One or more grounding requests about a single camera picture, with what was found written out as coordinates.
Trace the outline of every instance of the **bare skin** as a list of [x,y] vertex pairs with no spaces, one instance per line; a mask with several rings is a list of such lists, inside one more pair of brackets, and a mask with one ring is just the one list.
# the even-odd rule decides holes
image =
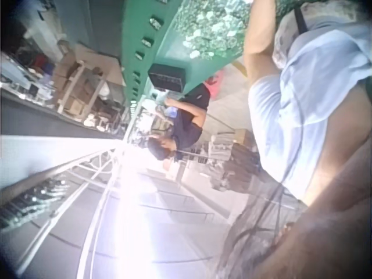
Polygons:
[[[255,0],[245,38],[244,60],[250,85],[280,71],[273,62],[276,4]],[[328,119],[323,150],[303,201],[308,206],[327,188],[371,131],[371,103],[365,88],[355,85]]]

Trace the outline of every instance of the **black hair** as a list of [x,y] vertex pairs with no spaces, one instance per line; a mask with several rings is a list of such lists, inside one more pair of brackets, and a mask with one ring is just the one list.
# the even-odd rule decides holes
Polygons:
[[147,147],[159,161],[167,159],[171,152],[170,149],[162,147],[160,141],[156,138],[149,138]]

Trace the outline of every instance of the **person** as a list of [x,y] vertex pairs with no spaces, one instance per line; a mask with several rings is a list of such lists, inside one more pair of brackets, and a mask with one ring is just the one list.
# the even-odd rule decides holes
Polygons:
[[371,75],[370,25],[324,14],[305,24],[289,36],[280,71],[276,2],[254,0],[244,59],[262,168],[309,207],[257,253],[259,231],[269,231],[260,227],[265,208],[252,228],[235,222],[214,278],[371,278],[372,123],[362,83]]
[[371,29],[336,16],[306,20],[307,32],[288,36],[295,39],[280,71],[275,8],[255,0],[245,38],[253,133],[262,168],[310,205],[370,132],[363,80],[371,75]]
[[204,84],[191,90],[183,100],[165,100],[166,106],[177,109],[177,115],[168,135],[149,137],[148,149],[155,158],[165,160],[198,141],[202,135],[209,100],[210,92]]

